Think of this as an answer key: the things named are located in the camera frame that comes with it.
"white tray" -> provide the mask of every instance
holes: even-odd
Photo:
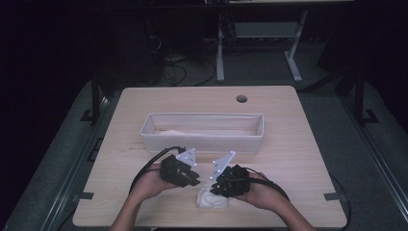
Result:
[[[171,146],[197,153],[256,154],[264,135],[264,117],[254,114],[150,114],[140,131],[148,152]]]

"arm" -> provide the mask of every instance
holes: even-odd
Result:
[[[262,179],[258,174],[252,172],[249,174],[252,178]],[[289,200],[270,187],[251,183],[249,192],[237,196],[236,198],[257,208],[274,212],[286,223],[286,225],[288,225],[290,230],[315,230],[309,221],[297,211]]]
[[[154,164],[150,167],[150,169],[159,168],[159,164]],[[162,191],[173,188],[176,188],[176,186],[163,181],[158,170],[151,170],[146,172],[139,179],[135,187],[126,198],[110,230],[133,230],[133,227],[135,226],[135,220],[142,202],[145,199],[160,194]]]

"hole in table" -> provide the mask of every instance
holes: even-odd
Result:
[[[238,95],[237,96],[237,101],[240,103],[245,103],[246,101],[248,101],[248,98],[245,95]]]

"forearm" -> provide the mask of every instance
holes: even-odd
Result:
[[[142,202],[143,200],[140,198],[129,196],[125,200],[110,230],[133,230],[135,226],[136,216],[138,215],[139,208]]]
[[[307,219],[302,216],[293,204],[287,200],[282,201],[281,205],[274,211],[287,225],[289,230],[316,230]]]

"white cloth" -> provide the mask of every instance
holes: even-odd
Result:
[[[210,192],[211,183],[207,183],[201,188],[200,192],[198,192],[197,196],[197,207],[198,208],[227,208],[228,201],[227,198],[222,195],[215,195]]]

